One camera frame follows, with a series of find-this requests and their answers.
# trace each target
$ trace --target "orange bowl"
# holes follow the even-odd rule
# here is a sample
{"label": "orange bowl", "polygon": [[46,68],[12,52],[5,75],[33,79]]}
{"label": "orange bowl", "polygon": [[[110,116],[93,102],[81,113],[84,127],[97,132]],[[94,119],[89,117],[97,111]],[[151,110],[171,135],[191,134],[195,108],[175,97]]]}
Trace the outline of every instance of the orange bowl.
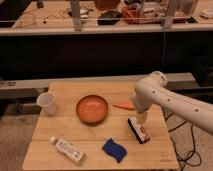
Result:
{"label": "orange bowl", "polygon": [[89,95],[78,102],[76,113],[81,121],[87,124],[95,124],[101,122],[107,116],[108,104],[100,96]]}

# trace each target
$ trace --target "white paper cup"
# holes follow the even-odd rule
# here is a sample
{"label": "white paper cup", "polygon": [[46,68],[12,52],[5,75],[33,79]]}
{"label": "white paper cup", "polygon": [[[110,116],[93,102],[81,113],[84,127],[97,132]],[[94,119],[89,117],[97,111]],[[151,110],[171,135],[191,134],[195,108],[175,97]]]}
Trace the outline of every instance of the white paper cup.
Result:
{"label": "white paper cup", "polygon": [[37,105],[39,105],[42,110],[48,114],[53,115],[56,113],[56,104],[55,104],[55,98],[53,94],[51,93],[42,93],[36,101]]}

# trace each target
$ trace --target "wooden table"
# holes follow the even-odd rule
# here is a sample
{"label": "wooden table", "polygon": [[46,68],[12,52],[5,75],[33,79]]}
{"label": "wooden table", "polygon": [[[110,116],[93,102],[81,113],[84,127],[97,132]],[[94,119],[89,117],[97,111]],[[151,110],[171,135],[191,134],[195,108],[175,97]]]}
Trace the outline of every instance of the wooden table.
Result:
{"label": "wooden table", "polygon": [[193,18],[200,24],[213,24],[213,19],[205,19],[200,16],[200,12],[204,9],[213,9],[213,1],[210,0],[199,0],[197,8],[194,11]]}
{"label": "wooden table", "polygon": [[[26,154],[24,170],[138,170],[177,169],[178,163],[164,121],[161,108],[153,105],[144,127],[151,140],[140,145],[131,131],[127,119],[136,114],[112,106],[126,101],[133,93],[133,82],[74,82],[52,83],[49,91],[55,95],[57,113],[48,117],[41,113],[32,142]],[[109,104],[107,118],[98,126],[82,123],[75,113],[77,102],[84,96],[96,94]],[[81,166],[77,166],[58,153],[49,142],[51,136],[63,137],[86,153]],[[108,156],[102,146],[109,139],[124,146],[128,154],[120,164]]]}
{"label": "wooden table", "polygon": [[[70,8],[69,1],[44,1],[43,3],[44,8],[38,9],[36,1],[31,2],[13,25],[13,28],[73,27],[72,17],[63,13]],[[98,26],[97,18],[105,11],[99,11],[95,7],[94,1],[80,1],[79,3],[80,7],[93,10],[93,12],[89,13],[88,20],[85,20],[84,26]],[[127,24],[120,20],[116,25],[121,26]]]}

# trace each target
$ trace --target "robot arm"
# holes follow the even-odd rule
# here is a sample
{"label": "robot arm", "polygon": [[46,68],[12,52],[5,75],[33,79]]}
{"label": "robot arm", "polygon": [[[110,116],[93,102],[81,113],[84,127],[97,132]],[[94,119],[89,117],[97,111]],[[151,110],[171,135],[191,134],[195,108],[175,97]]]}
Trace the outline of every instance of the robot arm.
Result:
{"label": "robot arm", "polygon": [[135,85],[133,104],[144,112],[152,103],[169,109],[213,135],[213,105],[165,89],[166,76],[155,71]]}

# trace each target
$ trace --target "floor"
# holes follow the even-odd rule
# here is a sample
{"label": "floor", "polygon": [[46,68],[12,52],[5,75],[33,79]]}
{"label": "floor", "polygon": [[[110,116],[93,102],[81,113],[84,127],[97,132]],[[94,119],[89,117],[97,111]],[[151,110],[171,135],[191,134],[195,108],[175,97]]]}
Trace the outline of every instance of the floor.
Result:
{"label": "floor", "polygon": [[[6,115],[0,120],[0,171],[21,171],[38,115]],[[168,129],[176,127],[183,120],[176,115],[168,119]],[[199,128],[194,128],[196,148],[202,157],[199,167],[186,166],[185,171],[211,171],[213,169],[213,138]],[[193,147],[190,124],[185,124],[171,133],[176,142],[177,151],[186,155]],[[198,163],[194,156],[189,161]]]}

